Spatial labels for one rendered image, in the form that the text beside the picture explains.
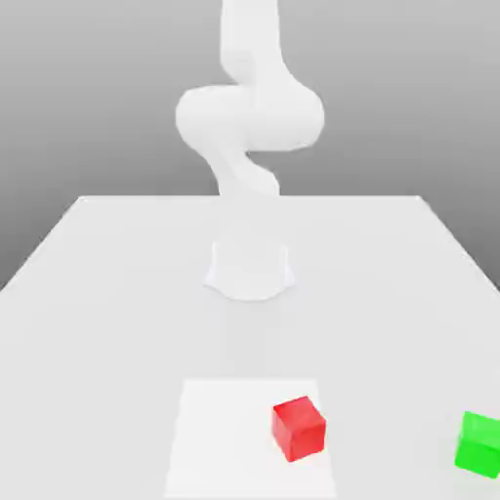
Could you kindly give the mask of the small red cube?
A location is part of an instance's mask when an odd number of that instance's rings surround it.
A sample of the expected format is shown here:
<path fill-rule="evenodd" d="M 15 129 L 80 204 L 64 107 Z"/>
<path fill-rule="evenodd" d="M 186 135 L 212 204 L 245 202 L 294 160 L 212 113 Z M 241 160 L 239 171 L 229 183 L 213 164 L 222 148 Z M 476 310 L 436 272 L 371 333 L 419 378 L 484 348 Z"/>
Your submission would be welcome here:
<path fill-rule="evenodd" d="M 271 411 L 271 433 L 288 462 L 321 452 L 326 420 L 308 396 L 286 400 Z"/>

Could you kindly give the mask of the small green cube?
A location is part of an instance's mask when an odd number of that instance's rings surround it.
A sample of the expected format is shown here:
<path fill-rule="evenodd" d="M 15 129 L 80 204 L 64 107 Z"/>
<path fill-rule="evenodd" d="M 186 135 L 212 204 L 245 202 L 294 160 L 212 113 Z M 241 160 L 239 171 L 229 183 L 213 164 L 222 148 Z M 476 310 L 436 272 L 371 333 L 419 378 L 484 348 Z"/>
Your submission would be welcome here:
<path fill-rule="evenodd" d="M 454 465 L 496 479 L 500 475 L 500 420 L 466 411 L 461 422 Z"/>

